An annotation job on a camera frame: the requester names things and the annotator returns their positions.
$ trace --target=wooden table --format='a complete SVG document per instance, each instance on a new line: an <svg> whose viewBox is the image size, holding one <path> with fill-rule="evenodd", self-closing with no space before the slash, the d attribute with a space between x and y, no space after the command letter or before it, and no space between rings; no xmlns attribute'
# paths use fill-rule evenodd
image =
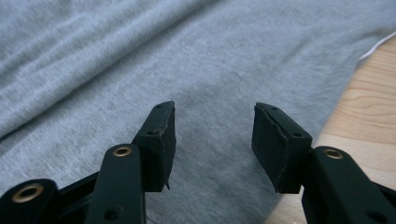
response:
<svg viewBox="0 0 396 224"><path fill-rule="evenodd" d="M356 71L315 146L344 150L371 180L396 189L396 37ZM301 196L283 196L265 223L306 223Z"/></svg>

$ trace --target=gray cloth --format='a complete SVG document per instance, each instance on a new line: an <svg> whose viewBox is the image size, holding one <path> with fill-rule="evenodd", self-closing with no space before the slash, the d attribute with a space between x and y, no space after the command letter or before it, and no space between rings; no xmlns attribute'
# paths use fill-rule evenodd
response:
<svg viewBox="0 0 396 224"><path fill-rule="evenodd" d="M253 106L314 137L396 1L1 1L0 193L63 188L176 102L171 190L154 223L262 223L279 196L250 148Z"/></svg>

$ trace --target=wooden surface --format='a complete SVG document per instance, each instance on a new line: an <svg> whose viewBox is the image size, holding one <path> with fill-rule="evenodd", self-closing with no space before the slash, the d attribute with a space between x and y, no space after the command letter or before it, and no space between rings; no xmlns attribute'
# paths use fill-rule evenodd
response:
<svg viewBox="0 0 396 224"><path fill-rule="evenodd" d="M370 179L396 189L396 37L355 73L316 146L349 153ZM300 195L285 195L265 223L306 223Z"/></svg>

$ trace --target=gray fabric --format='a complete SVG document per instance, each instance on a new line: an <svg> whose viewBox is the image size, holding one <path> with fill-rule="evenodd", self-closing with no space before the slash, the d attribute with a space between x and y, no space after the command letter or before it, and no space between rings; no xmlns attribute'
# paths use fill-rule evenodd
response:
<svg viewBox="0 0 396 224"><path fill-rule="evenodd" d="M253 106L314 137L359 57L396 30L388 1L1 1L0 193L60 188L174 100L171 190L155 223L262 223L279 196L250 149Z"/></svg>

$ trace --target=white string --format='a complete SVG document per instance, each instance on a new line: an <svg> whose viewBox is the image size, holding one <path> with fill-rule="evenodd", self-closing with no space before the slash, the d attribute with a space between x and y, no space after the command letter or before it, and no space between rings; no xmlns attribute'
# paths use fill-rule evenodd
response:
<svg viewBox="0 0 396 224"><path fill-rule="evenodd" d="M369 51L367 51L365 54L361 55L361 57L359 58L359 61L370 56L376 50L376 48L378 48L378 46L382 45L385 41L391 39L395 35L396 35L396 32L393 32L392 34L390 34L387 37L383 38L382 40L378 41L378 43L376 43Z"/></svg>

